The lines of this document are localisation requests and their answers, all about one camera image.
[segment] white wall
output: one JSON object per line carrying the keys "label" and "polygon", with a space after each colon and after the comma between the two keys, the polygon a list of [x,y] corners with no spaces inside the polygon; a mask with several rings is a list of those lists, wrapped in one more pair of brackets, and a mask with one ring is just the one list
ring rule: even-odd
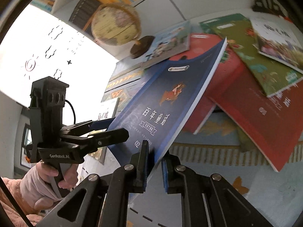
{"label": "white wall", "polygon": [[16,131],[22,106],[0,92],[0,176],[13,178]]}

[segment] globe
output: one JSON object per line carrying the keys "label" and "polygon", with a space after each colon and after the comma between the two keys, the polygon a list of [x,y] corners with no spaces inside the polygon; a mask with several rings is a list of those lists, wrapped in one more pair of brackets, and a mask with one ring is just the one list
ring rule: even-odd
{"label": "globe", "polygon": [[104,4],[92,19],[91,31],[97,42],[123,45],[140,37],[140,19],[136,10],[127,4]]}

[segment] black metal arm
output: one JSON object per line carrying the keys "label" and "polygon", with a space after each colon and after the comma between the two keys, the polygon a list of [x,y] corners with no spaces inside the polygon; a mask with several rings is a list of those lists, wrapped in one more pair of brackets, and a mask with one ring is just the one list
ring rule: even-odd
{"label": "black metal arm", "polygon": [[221,175],[196,174],[167,153],[162,160],[168,194],[181,194],[183,227],[272,227]]}
{"label": "black metal arm", "polygon": [[59,171],[57,177],[51,178],[52,188],[59,198],[70,192],[58,187],[69,164],[81,164],[85,155],[96,152],[99,147],[125,142],[129,137],[124,128],[80,137],[92,131],[92,126],[102,129],[106,124],[104,128],[108,128],[113,119],[90,120],[62,127],[62,110],[68,87],[68,84],[52,77],[34,81],[29,107],[32,144],[26,146],[27,157],[31,163],[43,160]]}
{"label": "black metal arm", "polygon": [[126,226],[128,194],[145,191],[147,157],[148,142],[144,140],[129,164],[102,177],[89,175],[36,226]]}

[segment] blue book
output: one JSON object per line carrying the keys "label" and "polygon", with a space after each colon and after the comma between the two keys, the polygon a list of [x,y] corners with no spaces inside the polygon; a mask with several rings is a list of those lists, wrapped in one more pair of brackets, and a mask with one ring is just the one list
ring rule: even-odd
{"label": "blue book", "polygon": [[108,148],[120,165],[129,163],[143,140],[154,155],[154,169],[175,140],[209,84],[226,48],[226,39],[190,60],[166,60],[111,123],[125,128],[126,142]]}

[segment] black cable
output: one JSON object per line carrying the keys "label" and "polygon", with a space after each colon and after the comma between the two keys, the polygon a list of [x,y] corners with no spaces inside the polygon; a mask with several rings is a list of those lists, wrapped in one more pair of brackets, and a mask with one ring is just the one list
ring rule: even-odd
{"label": "black cable", "polygon": [[21,207],[16,202],[15,198],[10,193],[9,189],[6,187],[5,183],[3,182],[2,178],[0,177],[0,188],[6,195],[7,199],[10,201],[10,203],[15,208],[16,212],[21,216],[21,218],[24,220],[24,222],[28,225],[28,227],[34,227],[30,220],[26,217],[25,213],[22,211]]}
{"label": "black cable", "polygon": [[68,100],[65,99],[65,101],[70,105],[70,107],[71,107],[71,109],[72,109],[72,111],[73,111],[73,114],[74,114],[74,124],[75,124],[75,123],[76,123],[76,114],[75,114],[75,110],[74,110],[72,104],[71,104]]}

